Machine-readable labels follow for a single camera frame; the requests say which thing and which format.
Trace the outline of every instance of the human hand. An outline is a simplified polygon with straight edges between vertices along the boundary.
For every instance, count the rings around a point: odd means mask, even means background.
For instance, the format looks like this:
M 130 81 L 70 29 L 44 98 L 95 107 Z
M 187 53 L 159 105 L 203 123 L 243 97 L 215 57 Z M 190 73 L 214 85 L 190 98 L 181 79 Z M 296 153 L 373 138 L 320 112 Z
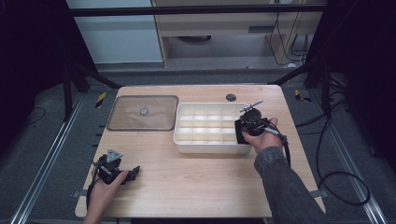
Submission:
M 272 118 L 269 121 L 275 126 L 277 125 L 277 118 Z M 252 136 L 247 132 L 242 132 L 242 135 L 244 136 L 245 141 L 254 147 L 257 154 L 267 147 L 283 147 L 279 137 L 273 133 L 263 132 L 259 136 Z
M 88 207 L 87 216 L 84 218 L 84 224 L 101 223 L 103 213 L 113 200 L 120 184 L 127 175 L 128 171 L 122 171 L 109 185 L 98 176 L 94 177 L 96 182 L 93 185 L 90 195 L 90 206 Z

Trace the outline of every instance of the clear plastic lid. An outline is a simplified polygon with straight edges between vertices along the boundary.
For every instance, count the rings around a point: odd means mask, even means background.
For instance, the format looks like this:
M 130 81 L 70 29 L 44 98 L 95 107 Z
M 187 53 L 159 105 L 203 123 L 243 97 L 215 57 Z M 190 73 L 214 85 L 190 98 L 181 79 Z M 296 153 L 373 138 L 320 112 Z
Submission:
M 110 131 L 171 131 L 175 128 L 175 95 L 130 95 L 116 99 L 107 129 Z

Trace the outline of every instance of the metal bar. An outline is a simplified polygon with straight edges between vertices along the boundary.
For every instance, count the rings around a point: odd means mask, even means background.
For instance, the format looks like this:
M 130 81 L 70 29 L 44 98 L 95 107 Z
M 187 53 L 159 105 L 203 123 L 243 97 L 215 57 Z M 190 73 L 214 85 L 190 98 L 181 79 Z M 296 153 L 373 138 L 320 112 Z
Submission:
M 213 13 L 259 13 L 259 12 L 315 12 L 341 8 L 328 4 L 286 4 L 286 5 L 229 5 L 229 6 L 189 6 L 189 7 L 114 7 L 114 8 L 72 8 L 49 10 L 47 14 L 73 17 L 97 16 L 142 16 L 174 14 Z
M 318 110 L 320 113 L 323 113 L 323 110 L 320 105 L 320 97 L 315 91 L 310 91 L 308 90 L 310 95 L 312 96 L 312 101 L 315 102 Z M 340 158 L 341 162 L 343 163 L 344 168 L 346 169 L 347 172 L 352 173 L 353 175 L 358 176 L 360 179 L 364 180 L 361 172 L 359 171 L 359 168 L 356 166 L 355 162 L 352 160 L 350 157 L 347 147 L 344 145 L 342 138 L 337 132 L 337 129 L 335 128 L 332 123 L 329 126 L 329 133 L 332 137 L 332 141 L 334 143 L 335 151 L 338 154 L 338 157 Z M 355 178 L 350 178 L 351 184 L 353 188 L 355 189 L 356 194 L 358 195 L 360 200 L 364 200 L 366 197 L 365 193 L 365 188 L 363 188 L 358 180 Z M 387 220 L 385 219 L 384 215 L 382 214 L 381 208 L 379 207 L 378 203 L 375 200 L 375 197 L 373 194 L 371 194 L 371 198 L 368 203 L 366 203 L 363 206 L 364 210 L 366 211 L 366 214 L 368 218 L 370 218 L 370 221 L 372 223 L 388 223 Z
M 52 169 L 52 166 L 55 163 L 59 152 L 61 151 L 62 145 L 64 144 L 64 140 L 66 139 L 76 119 L 78 111 L 81 108 L 81 103 L 84 99 L 84 96 L 85 94 L 78 93 L 78 97 L 74 105 L 75 109 L 73 110 L 73 113 L 71 114 L 69 120 L 64 121 L 61 130 L 58 132 L 54 142 L 52 143 L 51 148 L 49 149 L 46 158 L 44 159 L 40 169 L 37 172 L 37 175 L 35 176 L 35 180 L 33 181 L 32 185 L 25 194 L 20 206 L 12 216 L 10 223 L 23 224 L 26 222 L 27 218 L 29 217 L 32 208 L 35 205 L 35 201 L 37 200 L 38 195 L 43 189 L 44 184 L 46 183 L 46 180 L 48 178 L 48 175 L 50 174 L 50 171 Z

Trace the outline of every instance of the wooden table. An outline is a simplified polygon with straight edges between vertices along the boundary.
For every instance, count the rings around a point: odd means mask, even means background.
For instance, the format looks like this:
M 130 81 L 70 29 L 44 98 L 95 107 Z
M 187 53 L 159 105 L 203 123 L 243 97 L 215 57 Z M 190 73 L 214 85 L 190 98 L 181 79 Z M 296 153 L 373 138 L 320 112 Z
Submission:
M 317 186 L 283 92 L 278 86 L 139 86 L 121 88 L 123 95 L 176 95 L 180 103 L 264 103 L 256 108 L 267 118 L 279 118 L 278 128 L 290 143 L 291 166 L 308 190 Z M 121 170 L 137 165 L 135 182 L 121 186 L 107 217 L 270 217 L 262 179 L 253 167 L 254 150 L 246 155 L 183 154 L 177 151 L 173 131 L 111 132 L 105 130 L 94 160 L 109 148 L 123 154 Z M 84 189 L 92 181 L 87 174 Z M 318 204 L 324 210 L 321 199 Z M 76 215 L 85 217 L 85 197 L 79 197 Z

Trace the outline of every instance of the gray sleeve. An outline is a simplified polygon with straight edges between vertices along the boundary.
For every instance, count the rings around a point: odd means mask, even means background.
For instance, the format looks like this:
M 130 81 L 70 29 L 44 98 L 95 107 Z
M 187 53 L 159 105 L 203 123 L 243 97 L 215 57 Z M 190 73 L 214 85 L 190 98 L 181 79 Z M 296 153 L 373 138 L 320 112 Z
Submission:
M 262 177 L 275 223 L 328 223 L 301 178 L 289 168 L 279 147 L 261 151 L 254 167 Z

